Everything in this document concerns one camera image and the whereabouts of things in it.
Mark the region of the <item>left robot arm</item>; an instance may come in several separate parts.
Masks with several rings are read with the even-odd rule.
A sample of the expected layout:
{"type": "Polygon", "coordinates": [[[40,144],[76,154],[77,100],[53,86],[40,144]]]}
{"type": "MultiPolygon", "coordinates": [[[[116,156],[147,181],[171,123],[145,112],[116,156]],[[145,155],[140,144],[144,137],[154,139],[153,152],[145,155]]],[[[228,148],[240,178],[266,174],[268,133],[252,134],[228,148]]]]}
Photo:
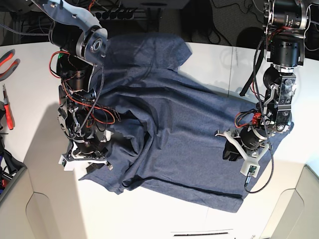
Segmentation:
{"type": "Polygon", "coordinates": [[[235,129],[216,136],[226,138],[224,160],[243,158],[256,165],[272,150],[270,137],[290,130],[291,104],[296,88],[294,69],[303,66],[306,32],[313,22],[311,6],[317,0],[266,0],[264,36],[254,56],[253,72],[240,92],[255,91],[256,108],[235,117],[235,129]]]}

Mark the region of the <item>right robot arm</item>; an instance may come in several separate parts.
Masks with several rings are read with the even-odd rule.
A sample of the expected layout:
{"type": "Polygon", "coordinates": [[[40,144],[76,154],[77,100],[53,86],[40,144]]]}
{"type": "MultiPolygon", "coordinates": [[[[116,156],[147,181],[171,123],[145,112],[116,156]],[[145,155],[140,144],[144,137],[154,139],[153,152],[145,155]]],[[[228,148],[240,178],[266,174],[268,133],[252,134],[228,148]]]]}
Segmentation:
{"type": "Polygon", "coordinates": [[[182,38],[108,33],[92,13],[65,0],[36,0],[49,18],[58,59],[58,118],[69,139],[65,166],[132,179],[235,176],[223,155],[239,101],[212,92],[180,67],[192,56],[182,38]]]}

